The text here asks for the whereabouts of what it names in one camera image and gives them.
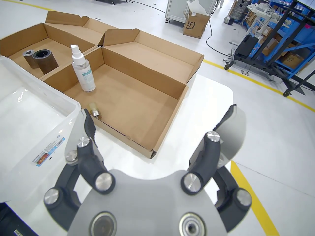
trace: white paper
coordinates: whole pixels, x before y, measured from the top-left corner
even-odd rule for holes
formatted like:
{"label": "white paper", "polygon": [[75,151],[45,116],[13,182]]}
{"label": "white paper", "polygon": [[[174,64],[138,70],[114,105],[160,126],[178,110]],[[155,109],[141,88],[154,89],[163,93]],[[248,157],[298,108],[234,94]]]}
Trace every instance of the white paper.
{"label": "white paper", "polygon": [[186,1],[186,3],[188,4],[188,8],[192,13],[199,13],[199,14],[203,14],[203,15],[207,15],[209,16],[209,14],[206,12],[206,10],[204,9],[204,7],[202,7],[199,4],[199,0],[194,0],[193,2],[190,1]]}

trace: sf logo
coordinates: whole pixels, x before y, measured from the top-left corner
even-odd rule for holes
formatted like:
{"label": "sf logo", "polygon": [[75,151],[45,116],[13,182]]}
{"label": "sf logo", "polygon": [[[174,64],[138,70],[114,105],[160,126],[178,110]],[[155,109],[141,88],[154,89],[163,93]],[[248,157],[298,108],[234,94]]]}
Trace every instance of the sf logo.
{"label": "sf logo", "polygon": [[195,22],[193,21],[188,21],[186,25],[186,29],[191,30],[195,27]]}

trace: product label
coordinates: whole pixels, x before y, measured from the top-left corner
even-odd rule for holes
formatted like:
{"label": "product label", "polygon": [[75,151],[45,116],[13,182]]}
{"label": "product label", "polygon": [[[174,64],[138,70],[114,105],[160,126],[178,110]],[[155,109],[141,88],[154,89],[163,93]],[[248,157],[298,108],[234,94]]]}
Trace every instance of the product label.
{"label": "product label", "polygon": [[41,166],[44,161],[58,148],[61,143],[65,141],[65,138],[58,135],[56,139],[49,143],[48,146],[32,161],[36,166]]}
{"label": "product label", "polygon": [[18,236],[23,236],[23,234],[20,233],[17,229],[14,230],[14,233],[15,233],[16,235],[18,235]]}
{"label": "product label", "polygon": [[90,67],[85,69],[75,69],[74,71],[84,91],[91,92],[95,89],[96,86]]}

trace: metal pin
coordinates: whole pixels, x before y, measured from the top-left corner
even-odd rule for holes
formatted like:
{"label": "metal pin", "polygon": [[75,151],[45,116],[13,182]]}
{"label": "metal pin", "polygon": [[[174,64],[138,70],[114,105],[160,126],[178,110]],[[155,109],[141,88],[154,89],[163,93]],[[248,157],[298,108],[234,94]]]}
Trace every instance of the metal pin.
{"label": "metal pin", "polygon": [[79,148],[83,148],[90,143],[90,139],[88,137],[82,137],[79,139],[77,146]]}
{"label": "metal pin", "polygon": [[252,204],[252,197],[245,189],[240,188],[236,194],[236,198],[243,206]]}
{"label": "metal pin", "polygon": [[219,142],[220,141],[220,135],[215,131],[208,131],[207,137],[209,140],[213,142]]}
{"label": "metal pin", "polygon": [[187,173],[185,175],[184,185],[190,192],[198,192],[201,188],[199,178],[193,173]]}
{"label": "metal pin", "polygon": [[47,205],[52,205],[58,200],[59,191],[56,188],[49,189],[44,195],[44,202]]}
{"label": "metal pin", "polygon": [[66,161],[68,162],[73,162],[77,159],[78,157],[78,152],[76,150],[70,151],[67,156],[65,157]]}
{"label": "metal pin", "polygon": [[95,180],[95,186],[99,191],[106,191],[113,183],[113,178],[110,173],[102,173]]}

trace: caster wheel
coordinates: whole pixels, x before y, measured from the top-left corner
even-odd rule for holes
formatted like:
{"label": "caster wheel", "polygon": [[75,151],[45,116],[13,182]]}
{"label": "caster wheel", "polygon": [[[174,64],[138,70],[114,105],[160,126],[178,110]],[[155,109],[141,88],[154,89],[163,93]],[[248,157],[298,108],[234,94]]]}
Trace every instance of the caster wheel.
{"label": "caster wheel", "polygon": [[288,90],[286,90],[286,91],[283,93],[283,96],[284,96],[284,97],[288,97],[290,94],[291,94],[291,93],[290,93]]}

